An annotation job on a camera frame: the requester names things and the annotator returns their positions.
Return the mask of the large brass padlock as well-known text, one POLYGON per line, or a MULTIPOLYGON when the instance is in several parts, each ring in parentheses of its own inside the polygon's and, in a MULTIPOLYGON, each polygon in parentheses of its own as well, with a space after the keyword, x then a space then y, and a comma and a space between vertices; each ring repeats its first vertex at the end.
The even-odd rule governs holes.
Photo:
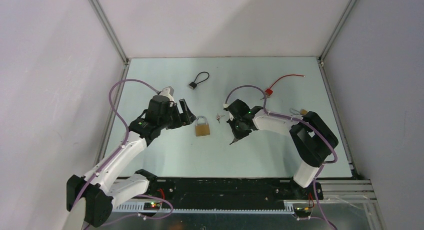
POLYGON ((197 137, 208 136, 211 134, 210 126, 205 116, 197 117, 194 129, 197 137))

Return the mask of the silver key with ring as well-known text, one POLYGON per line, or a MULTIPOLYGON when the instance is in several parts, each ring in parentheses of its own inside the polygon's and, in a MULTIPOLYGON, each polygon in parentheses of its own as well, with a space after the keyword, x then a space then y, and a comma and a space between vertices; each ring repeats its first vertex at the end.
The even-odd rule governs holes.
POLYGON ((225 115, 220 115, 219 113, 216 115, 216 120, 218 121, 218 123, 221 122, 221 118, 223 118, 225 115))

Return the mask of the black cable padlock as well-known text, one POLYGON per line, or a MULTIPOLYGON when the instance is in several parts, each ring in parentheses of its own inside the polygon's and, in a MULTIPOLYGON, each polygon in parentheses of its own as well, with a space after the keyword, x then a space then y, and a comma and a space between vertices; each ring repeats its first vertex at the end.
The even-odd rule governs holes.
POLYGON ((201 83, 203 83, 203 82, 207 81, 207 80, 209 79, 209 77, 210 77, 210 73, 209 73, 209 72, 207 72, 207 71, 202 71, 202 72, 200 72, 200 73, 198 73, 198 74, 196 75, 195 79, 194 79, 192 82, 190 82, 190 83, 188 84, 188 86, 189 86, 189 88, 191 88, 192 90, 194 90, 194 89, 196 89, 196 88, 198 87, 198 85, 199 85, 199 84, 201 84, 201 83), (204 78, 204 79, 202 79, 202 80, 200 80, 200 76, 201 76, 201 75, 205 75, 205 78, 204 78))

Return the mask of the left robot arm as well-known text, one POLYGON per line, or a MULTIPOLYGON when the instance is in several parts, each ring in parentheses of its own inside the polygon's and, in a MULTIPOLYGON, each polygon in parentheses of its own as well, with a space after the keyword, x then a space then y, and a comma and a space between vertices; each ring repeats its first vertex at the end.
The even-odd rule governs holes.
POLYGON ((172 97, 156 95, 148 108, 125 128, 125 137, 117 149, 83 176, 72 175, 66 183, 66 209, 69 216, 65 230, 81 230, 84 224, 100 227, 114 207, 137 195, 153 198, 156 182, 135 173, 116 183, 124 168, 145 150, 163 129, 190 125, 197 119, 184 99, 176 104, 172 97))

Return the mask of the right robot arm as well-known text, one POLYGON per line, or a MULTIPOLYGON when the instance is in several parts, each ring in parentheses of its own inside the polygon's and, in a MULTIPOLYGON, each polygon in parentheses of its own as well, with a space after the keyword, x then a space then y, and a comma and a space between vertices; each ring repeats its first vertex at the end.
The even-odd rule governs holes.
POLYGON ((335 148, 339 141, 332 130, 315 112, 300 115, 283 115, 269 112, 262 106, 249 108, 236 99, 231 104, 225 103, 223 109, 229 113, 229 124, 234 135, 234 142, 247 137, 253 131, 270 131, 290 136, 301 163, 293 176, 291 194, 297 199, 304 199, 311 192, 310 184, 318 176, 327 157, 338 159, 335 148))

